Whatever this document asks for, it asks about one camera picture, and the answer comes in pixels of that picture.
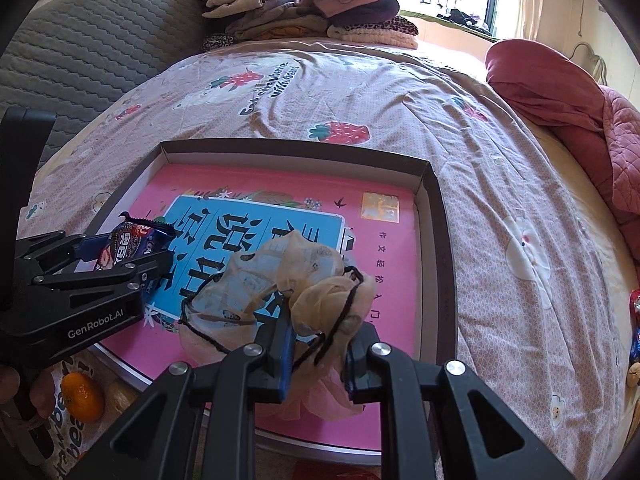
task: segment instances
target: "gray quilted cover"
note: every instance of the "gray quilted cover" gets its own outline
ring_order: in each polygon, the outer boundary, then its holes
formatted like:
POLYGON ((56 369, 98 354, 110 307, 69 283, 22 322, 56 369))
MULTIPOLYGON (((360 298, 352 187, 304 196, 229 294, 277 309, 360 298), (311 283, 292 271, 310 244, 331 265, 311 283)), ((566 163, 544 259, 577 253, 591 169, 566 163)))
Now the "gray quilted cover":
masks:
POLYGON ((0 59, 10 105, 58 115, 40 165, 124 93, 200 52, 199 0, 54 0, 34 10, 0 59))

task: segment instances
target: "human hand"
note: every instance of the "human hand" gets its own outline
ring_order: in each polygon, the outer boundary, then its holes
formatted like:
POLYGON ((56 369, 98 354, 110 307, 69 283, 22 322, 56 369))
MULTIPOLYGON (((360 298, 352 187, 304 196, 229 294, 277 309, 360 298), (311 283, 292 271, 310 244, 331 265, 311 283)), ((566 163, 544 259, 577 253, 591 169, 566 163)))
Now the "human hand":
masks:
MULTIPOLYGON (((0 364, 0 404, 13 399, 20 386, 20 375, 8 366, 0 364)), ((50 370, 43 370, 31 385, 29 398, 38 415, 47 418, 56 406, 56 387, 50 370)))

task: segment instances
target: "orange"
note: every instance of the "orange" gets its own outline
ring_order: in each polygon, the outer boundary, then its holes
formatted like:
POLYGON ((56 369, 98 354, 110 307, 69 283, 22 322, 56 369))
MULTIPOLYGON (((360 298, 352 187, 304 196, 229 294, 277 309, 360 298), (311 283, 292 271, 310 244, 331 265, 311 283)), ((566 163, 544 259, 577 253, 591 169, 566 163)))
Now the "orange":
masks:
POLYGON ((104 413, 104 393, 88 375, 71 372, 62 378, 60 391, 66 410, 80 422, 90 424, 104 413))

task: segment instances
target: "metal screw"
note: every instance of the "metal screw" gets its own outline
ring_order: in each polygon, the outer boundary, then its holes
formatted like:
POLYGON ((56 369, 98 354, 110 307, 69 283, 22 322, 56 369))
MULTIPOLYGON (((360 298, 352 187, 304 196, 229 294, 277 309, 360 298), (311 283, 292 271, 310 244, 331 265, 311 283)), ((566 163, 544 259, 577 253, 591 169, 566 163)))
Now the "metal screw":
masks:
POLYGON ((244 355, 256 357, 262 353, 262 347, 258 345, 258 343, 249 343, 248 345, 244 345, 242 351, 244 351, 244 355))
POLYGON ((176 361, 175 363, 171 363, 169 365, 169 373, 171 375, 184 375, 187 373, 189 369, 189 365, 184 361, 176 361))
POLYGON ((386 343, 373 343, 373 345, 371 345, 371 351, 375 355, 384 357, 385 355, 391 354, 391 346, 386 343))
POLYGON ((449 361, 447 363, 447 372, 451 375, 462 375, 465 371, 466 367, 460 361, 449 361))

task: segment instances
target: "pink quilt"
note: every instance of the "pink quilt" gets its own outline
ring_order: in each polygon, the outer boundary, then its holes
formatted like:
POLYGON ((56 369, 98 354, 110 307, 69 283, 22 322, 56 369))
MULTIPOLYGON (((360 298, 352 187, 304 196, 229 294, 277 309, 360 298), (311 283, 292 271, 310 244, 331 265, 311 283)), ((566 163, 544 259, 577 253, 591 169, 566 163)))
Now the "pink quilt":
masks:
POLYGON ((559 52, 528 40, 495 43, 487 82, 569 149, 618 222, 640 279, 640 112, 559 52))

